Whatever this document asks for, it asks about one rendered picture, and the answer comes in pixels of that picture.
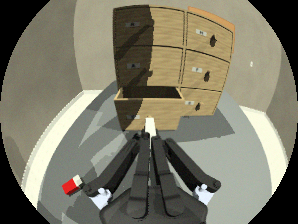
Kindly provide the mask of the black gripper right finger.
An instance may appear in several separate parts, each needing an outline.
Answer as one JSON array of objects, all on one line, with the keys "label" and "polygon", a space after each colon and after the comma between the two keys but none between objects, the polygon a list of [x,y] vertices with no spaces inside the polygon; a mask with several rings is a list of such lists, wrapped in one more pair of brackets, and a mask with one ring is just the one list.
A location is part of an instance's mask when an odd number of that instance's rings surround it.
[{"label": "black gripper right finger", "polygon": [[207,205],[213,194],[220,189],[221,182],[205,174],[172,138],[160,139],[154,118],[150,118],[150,132],[156,185],[161,187],[166,215],[176,217],[184,211],[184,204],[167,159],[193,197]]}]

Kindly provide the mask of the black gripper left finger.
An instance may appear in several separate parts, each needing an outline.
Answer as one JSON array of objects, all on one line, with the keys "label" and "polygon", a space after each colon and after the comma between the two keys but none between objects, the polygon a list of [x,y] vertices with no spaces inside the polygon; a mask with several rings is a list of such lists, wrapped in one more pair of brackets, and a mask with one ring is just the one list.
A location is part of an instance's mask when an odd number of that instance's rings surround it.
[{"label": "black gripper left finger", "polygon": [[101,210],[112,201],[113,193],[138,155],[127,213],[134,219],[143,218],[146,214],[150,147],[150,118],[146,118],[146,129],[142,130],[141,139],[129,139],[99,177],[83,186],[83,192]]}]

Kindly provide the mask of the small wooden chest of drawers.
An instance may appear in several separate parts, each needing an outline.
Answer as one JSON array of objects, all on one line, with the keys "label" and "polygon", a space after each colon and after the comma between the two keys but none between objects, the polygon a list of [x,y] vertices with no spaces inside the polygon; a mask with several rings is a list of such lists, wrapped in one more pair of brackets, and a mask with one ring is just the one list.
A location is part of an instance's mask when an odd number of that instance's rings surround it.
[{"label": "small wooden chest of drawers", "polygon": [[[137,43],[124,43],[124,44],[117,44],[116,45],[116,11],[117,10],[123,10],[123,9],[131,9],[131,8],[163,8],[163,9],[171,9],[171,10],[177,10],[177,11],[182,11],[184,12],[184,31],[183,31],[183,45],[177,45],[177,44],[169,44],[169,43],[157,43],[157,42],[137,42]],[[231,55],[230,55],[230,60],[224,58],[224,57],[221,57],[219,55],[216,55],[216,54],[213,54],[213,53],[210,53],[210,52],[207,52],[207,51],[204,51],[204,50],[201,50],[201,49],[197,49],[197,48],[193,48],[193,47],[188,47],[186,46],[186,36],[187,36],[187,13],[189,14],[193,14],[193,15],[196,15],[196,16],[199,16],[199,17],[202,17],[204,19],[207,19],[225,29],[227,29],[228,31],[230,31],[232,33],[232,47],[231,47]],[[232,59],[232,53],[233,53],[233,43],[234,43],[234,31],[232,31],[231,29],[229,29],[228,27],[224,26],[223,24],[209,18],[209,17],[206,17],[204,15],[201,15],[199,13],[196,13],[196,12],[193,12],[193,11],[189,11],[189,10],[186,10],[186,9],[181,9],[181,8],[177,8],[177,7],[171,7],[171,6],[164,6],[164,5],[131,5],[131,6],[123,6],[123,7],[117,7],[117,8],[113,8],[113,52],[114,52],[114,63],[115,63],[115,72],[116,72],[116,80],[117,80],[117,87],[118,87],[118,91],[119,89],[121,88],[121,86],[176,86],[179,91],[180,91],[180,87],[190,87],[190,88],[200,88],[200,89],[208,89],[208,90],[215,90],[215,91],[220,91],[221,94],[220,94],[220,97],[218,99],[218,102],[216,104],[216,107],[213,111],[212,114],[206,114],[206,115],[181,115],[181,116],[213,116],[216,108],[217,108],[217,105],[220,101],[220,98],[222,96],[222,93],[223,93],[223,90],[224,90],[224,87],[225,87],[225,84],[226,84],[226,81],[227,81],[227,77],[228,77],[228,73],[229,73],[229,69],[230,69],[230,65],[231,65],[231,59]],[[178,82],[178,85],[177,84],[120,84],[120,81],[119,81],[119,72],[118,72],[118,62],[117,62],[117,48],[122,48],[124,46],[126,47],[136,47],[134,45],[138,45],[138,46],[157,46],[157,47],[171,47],[171,48],[179,48],[179,49],[182,49],[182,59],[181,59],[181,68],[180,68],[180,75],[179,75],[179,82]],[[163,45],[163,46],[160,46],[160,45]],[[121,46],[121,47],[120,47]],[[173,47],[172,47],[173,46]],[[190,49],[190,50],[189,50]],[[229,63],[229,66],[228,66],[228,71],[227,71],[227,75],[226,75],[226,78],[225,78],[225,82],[224,82],[224,85],[223,85],[223,88],[222,90],[220,89],[214,89],[214,88],[207,88],[207,87],[199,87],[199,86],[190,86],[190,85],[181,85],[181,81],[182,81],[182,75],[183,75],[183,68],[184,68],[184,60],[185,60],[185,50],[189,50],[189,51],[194,51],[194,52],[198,52],[198,53],[202,53],[202,54],[210,54],[209,56],[212,56],[212,57],[215,57],[215,58],[218,58],[221,60],[224,60],[225,62],[228,61]]]}]

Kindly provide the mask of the wooden drawer front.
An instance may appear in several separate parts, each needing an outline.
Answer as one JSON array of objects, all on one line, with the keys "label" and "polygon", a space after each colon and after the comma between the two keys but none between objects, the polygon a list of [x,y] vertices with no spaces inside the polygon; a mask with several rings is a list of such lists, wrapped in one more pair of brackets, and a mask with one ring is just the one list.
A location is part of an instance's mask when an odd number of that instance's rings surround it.
[{"label": "wooden drawer front", "polygon": [[178,48],[157,46],[117,48],[120,84],[178,85],[181,59],[182,49]]},{"label": "wooden drawer front", "polygon": [[[229,63],[218,58],[185,50],[181,85],[222,90]],[[212,78],[213,77],[213,78]]]},{"label": "wooden drawer front", "polygon": [[180,87],[180,92],[185,99],[181,115],[212,114],[221,94],[215,90],[183,87]]},{"label": "wooden drawer front", "polygon": [[183,31],[182,11],[163,8],[131,8],[116,11],[116,45],[137,42],[183,45]]},{"label": "wooden drawer front", "polygon": [[187,13],[186,46],[230,60],[232,33],[207,19]]},{"label": "wooden drawer front", "polygon": [[114,99],[121,130],[143,130],[146,118],[158,130],[177,130],[184,102],[176,86],[121,86]]}]

